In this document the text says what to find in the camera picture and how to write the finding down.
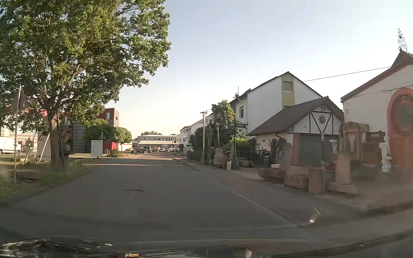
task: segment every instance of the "arched doorway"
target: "arched doorway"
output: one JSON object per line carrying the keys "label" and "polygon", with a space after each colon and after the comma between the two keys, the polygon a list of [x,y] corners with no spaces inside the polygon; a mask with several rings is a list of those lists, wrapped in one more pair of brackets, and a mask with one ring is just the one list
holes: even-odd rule
{"label": "arched doorway", "polygon": [[396,91],[388,103],[388,136],[392,164],[403,173],[413,171],[413,90]]}

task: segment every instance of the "sky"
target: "sky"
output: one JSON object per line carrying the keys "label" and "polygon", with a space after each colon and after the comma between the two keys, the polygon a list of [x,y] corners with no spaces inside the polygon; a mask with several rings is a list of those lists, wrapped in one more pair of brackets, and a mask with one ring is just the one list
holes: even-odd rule
{"label": "sky", "polygon": [[[106,107],[133,136],[179,133],[237,88],[290,71],[301,80],[391,66],[401,29],[413,54],[413,0],[166,0],[168,67]],[[340,97],[382,70],[306,82]]]}

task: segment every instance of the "garage door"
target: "garage door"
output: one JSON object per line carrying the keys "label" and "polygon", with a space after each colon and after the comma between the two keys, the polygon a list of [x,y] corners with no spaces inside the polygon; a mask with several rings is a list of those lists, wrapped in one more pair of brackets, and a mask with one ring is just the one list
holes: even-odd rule
{"label": "garage door", "polygon": [[[324,136],[324,157],[329,159],[332,152],[332,145],[329,140],[337,140],[337,135]],[[314,167],[321,167],[321,135],[320,134],[301,134],[299,149],[299,164]]]}

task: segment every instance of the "parked car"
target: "parked car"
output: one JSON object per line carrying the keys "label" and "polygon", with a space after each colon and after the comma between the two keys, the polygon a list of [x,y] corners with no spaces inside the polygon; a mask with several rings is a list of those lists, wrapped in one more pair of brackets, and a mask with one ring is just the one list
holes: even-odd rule
{"label": "parked car", "polygon": [[136,150],[136,153],[148,153],[148,151],[144,148],[139,148]]}

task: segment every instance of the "sun emblem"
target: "sun emblem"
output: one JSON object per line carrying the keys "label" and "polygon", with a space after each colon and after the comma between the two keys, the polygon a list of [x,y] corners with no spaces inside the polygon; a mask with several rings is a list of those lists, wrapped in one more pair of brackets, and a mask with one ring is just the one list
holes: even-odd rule
{"label": "sun emblem", "polygon": [[324,117],[324,115],[321,115],[321,116],[318,117],[318,121],[319,121],[321,124],[324,124],[324,123],[326,122],[326,118]]}

